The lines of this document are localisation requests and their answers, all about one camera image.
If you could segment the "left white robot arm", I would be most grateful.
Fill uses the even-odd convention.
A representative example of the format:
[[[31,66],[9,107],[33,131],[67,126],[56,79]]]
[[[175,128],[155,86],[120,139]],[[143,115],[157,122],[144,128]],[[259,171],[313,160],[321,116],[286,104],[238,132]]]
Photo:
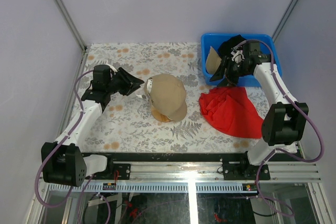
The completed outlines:
[[[103,179],[114,175],[115,166],[101,154],[84,157],[79,144],[84,141],[96,120],[103,114],[111,96],[119,93],[129,96],[136,92],[143,80],[123,68],[107,64],[97,65],[90,71],[92,79],[82,96],[76,96],[80,110],[65,131],[54,142],[41,148],[40,172],[47,183],[79,187],[85,178],[98,173]]]

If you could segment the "tan baseball cap with logo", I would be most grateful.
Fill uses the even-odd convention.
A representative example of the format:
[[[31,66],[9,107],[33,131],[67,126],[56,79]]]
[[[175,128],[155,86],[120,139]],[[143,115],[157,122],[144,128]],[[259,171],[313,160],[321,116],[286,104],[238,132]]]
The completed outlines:
[[[181,80],[171,74],[157,74],[151,77],[150,109],[155,107],[160,113],[177,122],[187,114],[186,90]]]

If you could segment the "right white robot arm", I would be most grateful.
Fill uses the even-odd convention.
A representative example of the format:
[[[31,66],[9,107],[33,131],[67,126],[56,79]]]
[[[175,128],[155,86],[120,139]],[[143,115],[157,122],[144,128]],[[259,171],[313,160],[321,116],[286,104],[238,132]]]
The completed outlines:
[[[199,99],[201,113],[214,128],[237,137],[259,141],[247,152],[247,160],[239,166],[240,175],[251,179],[258,166],[275,151],[301,140],[308,115],[306,103],[299,103],[289,92],[278,73],[271,48],[260,49],[263,41],[232,37],[218,50],[210,48],[202,61],[204,72],[217,87],[210,98]],[[252,110],[244,88],[238,87],[243,77],[254,76],[269,104],[265,118]]]

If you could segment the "white baseball cap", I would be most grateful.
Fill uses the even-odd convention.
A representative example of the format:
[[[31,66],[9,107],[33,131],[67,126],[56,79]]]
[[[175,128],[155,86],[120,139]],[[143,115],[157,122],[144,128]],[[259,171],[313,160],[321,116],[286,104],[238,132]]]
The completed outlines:
[[[153,86],[153,79],[148,78],[144,84],[143,91],[141,91],[140,93],[135,93],[135,96],[143,100],[147,99],[148,101],[151,101],[150,92],[152,90],[152,86]]]

